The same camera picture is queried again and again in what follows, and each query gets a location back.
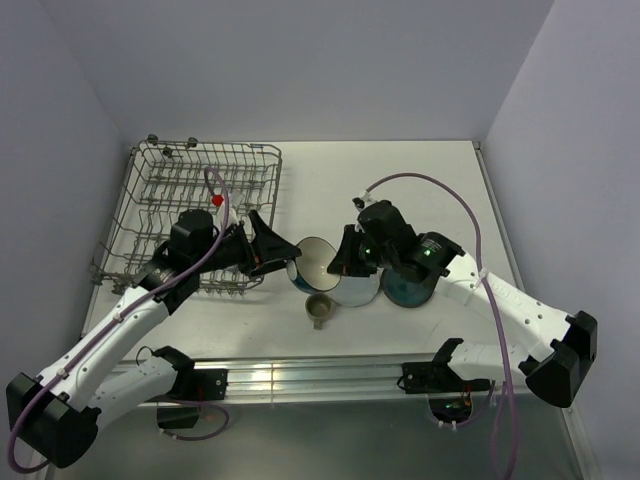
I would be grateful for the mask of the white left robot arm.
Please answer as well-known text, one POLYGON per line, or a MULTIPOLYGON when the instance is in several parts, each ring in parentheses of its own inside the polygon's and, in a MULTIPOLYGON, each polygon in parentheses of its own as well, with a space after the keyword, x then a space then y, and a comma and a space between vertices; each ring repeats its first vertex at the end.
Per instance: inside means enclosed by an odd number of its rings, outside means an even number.
POLYGON ((133 286, 85 338, 39 375, 21 373, 9 383, 7 457, 15 472, 34 471, 16 461, 18 440, 47 464, 65 468, 88 451, 102 429, 147 400, 204 405, 193 360, 173 347, 153 351, 123 375, 108 376, 140 339, 199 290, 201 274, 236 267, 250 278, 261 277, 300 256, 300 249, 256 211, 249 220, 252 238, 243 224, 227 218, 214 221, 200 209, 182 212, 133 286))

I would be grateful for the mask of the teal and cream bowl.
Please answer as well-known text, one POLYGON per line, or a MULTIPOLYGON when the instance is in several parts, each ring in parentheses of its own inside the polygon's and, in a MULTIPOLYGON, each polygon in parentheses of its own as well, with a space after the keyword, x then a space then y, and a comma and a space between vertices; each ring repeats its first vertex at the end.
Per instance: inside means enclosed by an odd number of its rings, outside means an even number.
POLYGON ((328 271, 336 250, 325 239, 311 236, 297 244, 301 255, 286 262, 290 282, 306 294, 327 293, 338 286, 340 276, 328 271))

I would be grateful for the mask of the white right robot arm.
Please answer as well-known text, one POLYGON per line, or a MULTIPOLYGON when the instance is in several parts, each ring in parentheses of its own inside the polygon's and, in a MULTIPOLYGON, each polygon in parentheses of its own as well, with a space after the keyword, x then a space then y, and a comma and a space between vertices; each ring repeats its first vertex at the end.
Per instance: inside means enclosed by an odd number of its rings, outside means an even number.
POLYGON ((597 357, 597 320, 548 306, 480 266, 479 260, 437 232, 418 234, 388 200, 353 200, 357 220, 344 228, 328 267, 331 274, 398 281, 416 304, 438 293, 491 322, 495 345, 451 338, 437 351, 435 383, 452 390, 462 382, 521 380, 546 403, 572 405, 597 357))

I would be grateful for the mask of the beige ceramic mug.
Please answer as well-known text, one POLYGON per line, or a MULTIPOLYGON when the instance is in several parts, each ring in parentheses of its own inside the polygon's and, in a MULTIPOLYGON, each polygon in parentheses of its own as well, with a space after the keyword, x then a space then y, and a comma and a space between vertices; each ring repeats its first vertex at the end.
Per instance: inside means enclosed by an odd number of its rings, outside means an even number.
POLYGON ((333 317, 335 304, 329 296, 317 293, 307 297, 305 311, 313 328, 321 330, 324 323, 333 317))

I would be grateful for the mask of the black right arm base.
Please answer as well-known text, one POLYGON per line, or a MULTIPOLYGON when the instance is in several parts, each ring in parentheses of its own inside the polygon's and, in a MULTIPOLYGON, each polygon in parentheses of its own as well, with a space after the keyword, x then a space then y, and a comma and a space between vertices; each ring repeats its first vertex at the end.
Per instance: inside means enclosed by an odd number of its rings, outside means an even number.
POLYGON ((426 395, 430 415, 439 428, 456 430, 475 421, 492 405, 495 382, 463 380, 435 362, 406 362, 396 386, 406 395, 426 395))

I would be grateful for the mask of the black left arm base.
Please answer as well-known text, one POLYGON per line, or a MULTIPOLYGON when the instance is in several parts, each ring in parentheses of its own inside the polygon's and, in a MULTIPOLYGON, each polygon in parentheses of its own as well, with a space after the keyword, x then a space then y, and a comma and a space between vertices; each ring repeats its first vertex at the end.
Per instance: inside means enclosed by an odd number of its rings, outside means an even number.
POLYGON ((195 369, 179 377, 168 393, 157 397, 159 403, 172 403, 172 406, 157 407, 157 426, 174 432, 210 423, 224 430, 230 415, 217 407, 217 403, 225 399, 227 375, 226 369, 195 369))

